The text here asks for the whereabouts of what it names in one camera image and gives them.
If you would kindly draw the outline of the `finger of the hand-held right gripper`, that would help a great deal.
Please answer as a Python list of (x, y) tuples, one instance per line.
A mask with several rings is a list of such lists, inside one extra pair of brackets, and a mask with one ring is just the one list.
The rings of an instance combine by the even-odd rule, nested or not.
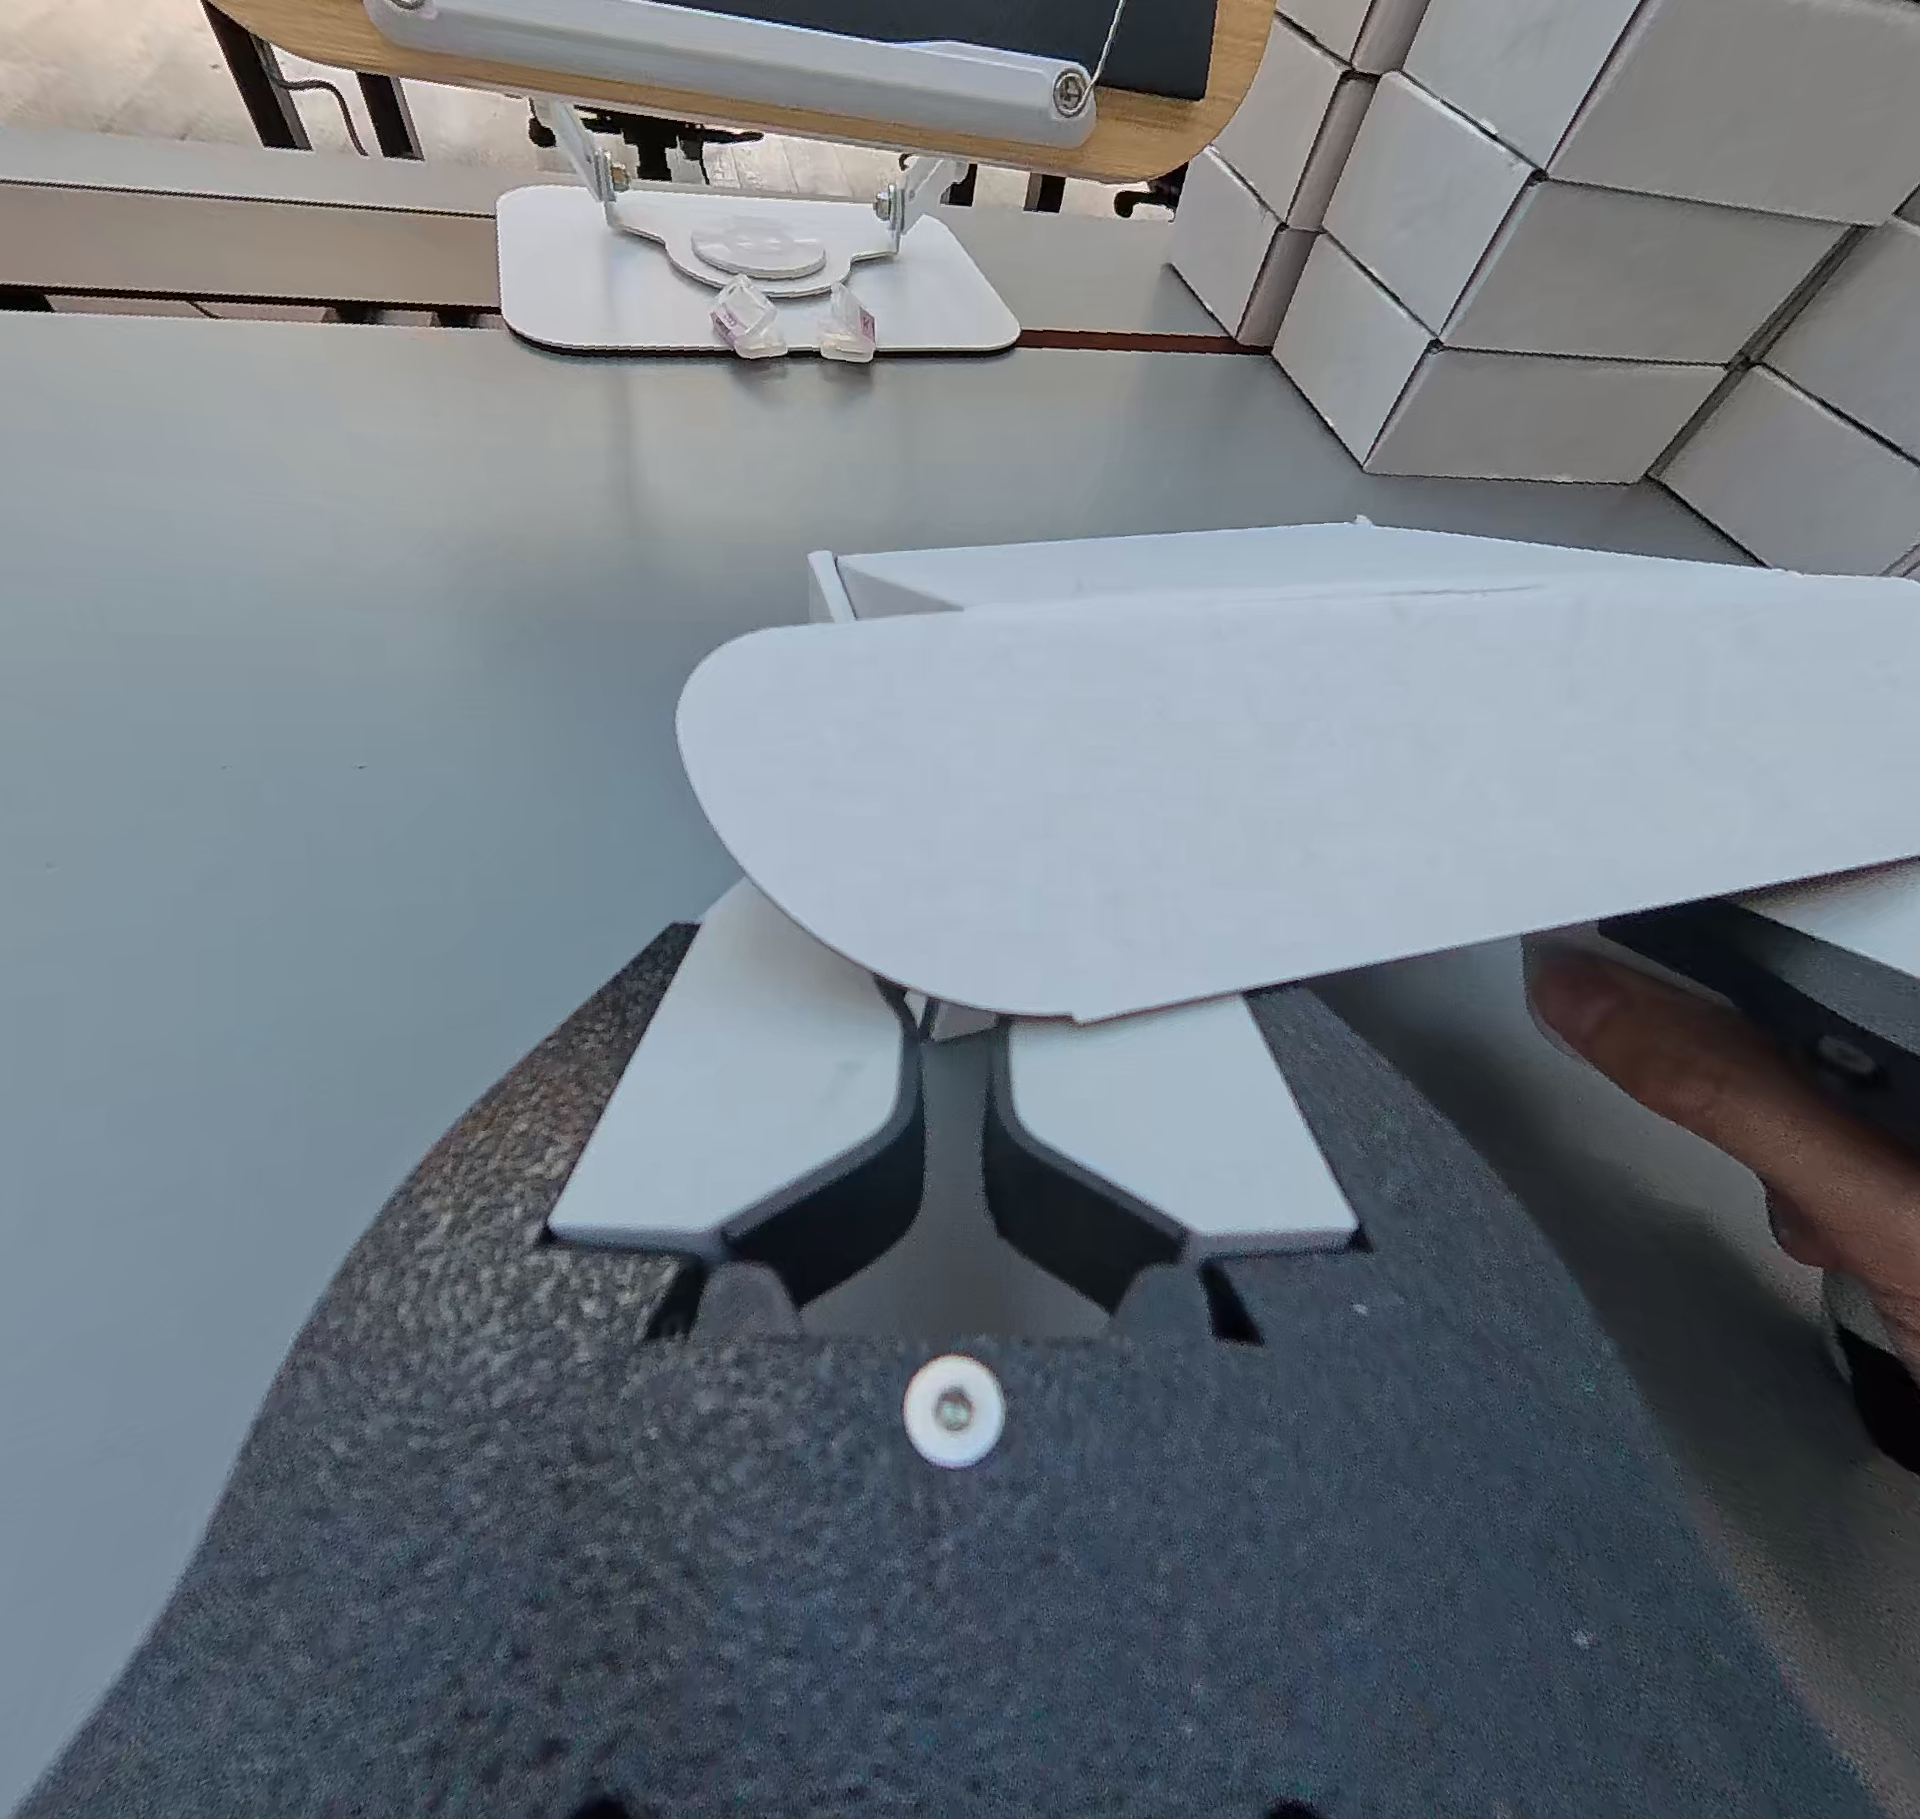
[(1597, 921), (1608, 939), (1723, 996), (1839, 1091), (1915, 1101), (1915, 978), (1737, 902)]

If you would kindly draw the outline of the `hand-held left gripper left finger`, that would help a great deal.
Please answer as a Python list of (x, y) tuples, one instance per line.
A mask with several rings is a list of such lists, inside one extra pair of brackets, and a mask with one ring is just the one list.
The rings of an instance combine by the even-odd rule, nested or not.
[(544, 1229), (752, 1259), (806, 1308), (890, 1255), (921, 1205), (910, 1011), (743, 879), (672, 972)]

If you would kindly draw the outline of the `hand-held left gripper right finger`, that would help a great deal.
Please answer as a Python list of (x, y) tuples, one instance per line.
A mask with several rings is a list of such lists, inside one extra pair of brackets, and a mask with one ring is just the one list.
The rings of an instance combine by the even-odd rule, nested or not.
[(1242, 994), (1096, 1025), (1007, 1022), (981, 1180), (1001, 1242), (1112, 1317), (1166, 1295), (1242, 1317), (1232, 1259), (1364, 1245)]

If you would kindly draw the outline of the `white cardboard box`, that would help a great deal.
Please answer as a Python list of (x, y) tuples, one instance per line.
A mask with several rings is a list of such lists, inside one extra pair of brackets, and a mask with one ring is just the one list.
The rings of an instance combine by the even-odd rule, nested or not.
[(1915, 858), (1915, 585), (1720, 563), (743, 636), (686, 783), (903, 991), (1110, 1022)]

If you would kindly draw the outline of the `person's right hand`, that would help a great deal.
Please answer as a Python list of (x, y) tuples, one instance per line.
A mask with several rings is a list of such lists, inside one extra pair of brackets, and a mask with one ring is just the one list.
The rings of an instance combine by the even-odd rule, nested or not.
[(1723, 1003), (1566, 941), (1537, 944), (1523, 978), (1554, 1043), (1760, 1180), (1783, 1251), (1850, 1278), (1915, 1375), (1915, 1156), (1837, 1109)]

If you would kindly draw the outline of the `stack of white boxes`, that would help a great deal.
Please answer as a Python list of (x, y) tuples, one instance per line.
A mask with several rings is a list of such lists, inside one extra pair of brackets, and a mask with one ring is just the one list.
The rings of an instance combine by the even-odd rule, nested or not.
[(1915, 0), (1280, 0), (1168, 268), (1364, 472), (1915, 572)]

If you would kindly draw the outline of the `black office chair base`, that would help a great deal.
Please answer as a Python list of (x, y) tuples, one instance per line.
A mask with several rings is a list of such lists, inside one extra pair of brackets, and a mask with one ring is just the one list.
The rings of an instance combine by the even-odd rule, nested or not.
[(600, 199), (634, 181), (667, 184), (676, 161), (693, 173), (695, 184), (708, 184), (708, 150), (767, 139), (767, 132), (743, 126), (706, 126), (626, 107), (578, 107), (560, 97), (531, 97), (527, 107), (531, 142), (553, 150)]

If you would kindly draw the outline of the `beige desk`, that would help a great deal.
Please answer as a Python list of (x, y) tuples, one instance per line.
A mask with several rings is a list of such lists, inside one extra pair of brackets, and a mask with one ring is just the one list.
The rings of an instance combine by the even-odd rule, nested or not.
[(524, 175), (4, 129), (4, 284), (36, 295), (491, 313)]

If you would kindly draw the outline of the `black metal desk frame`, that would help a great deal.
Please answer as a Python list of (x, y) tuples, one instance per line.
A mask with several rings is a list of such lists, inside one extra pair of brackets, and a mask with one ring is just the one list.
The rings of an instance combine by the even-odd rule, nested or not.
[(346, 91), (331, 75), (288, 75), (275, 48), (245, 29), (212, 0), (196, 0), (233, 89), (265, 150), (313, 150), (299, 120), (299, 97), (321, 95), (333, 104), (346, 142), (363, 157), (424, 158), (420, 129), (392, 75), (356, 69), (356, 95), (365, 112), (352, 112)]

